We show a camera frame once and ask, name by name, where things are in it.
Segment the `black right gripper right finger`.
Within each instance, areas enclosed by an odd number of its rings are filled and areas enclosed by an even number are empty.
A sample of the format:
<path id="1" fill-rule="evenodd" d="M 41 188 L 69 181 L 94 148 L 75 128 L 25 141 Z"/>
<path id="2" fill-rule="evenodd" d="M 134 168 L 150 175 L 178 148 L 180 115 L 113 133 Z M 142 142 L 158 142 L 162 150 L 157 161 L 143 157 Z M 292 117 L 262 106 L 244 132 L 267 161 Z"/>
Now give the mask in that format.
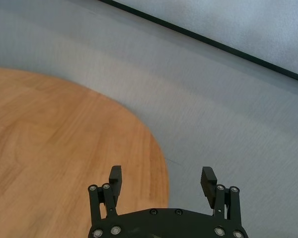
<path id="1" fill-rule="evenodd" d="M 213 216 L 230 221 L 241 221 L 240 189 L 236 186 L 226 188 L 218 184 L 217 177 L 211 167 L 203 167 L 201 186 L 206 196 Z"/>

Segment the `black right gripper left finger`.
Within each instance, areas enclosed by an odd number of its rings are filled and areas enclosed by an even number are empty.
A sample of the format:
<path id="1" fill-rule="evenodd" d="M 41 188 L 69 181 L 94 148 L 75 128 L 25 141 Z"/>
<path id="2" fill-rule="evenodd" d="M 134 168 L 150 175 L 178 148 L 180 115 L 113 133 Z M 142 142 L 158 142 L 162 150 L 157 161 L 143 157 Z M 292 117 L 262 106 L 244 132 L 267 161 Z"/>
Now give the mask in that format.
<path id="1" fill-rule="evenodd" d="M 122 186 L 121 166 L 113 166 L 109 175 L 109 182 L 101 187 L 92 184 L 88 187 L 90 214 L 92 221 L 101 220 L 100 204 L 106 209 L 106 218 L 118 216 L 116 206 Z"/>

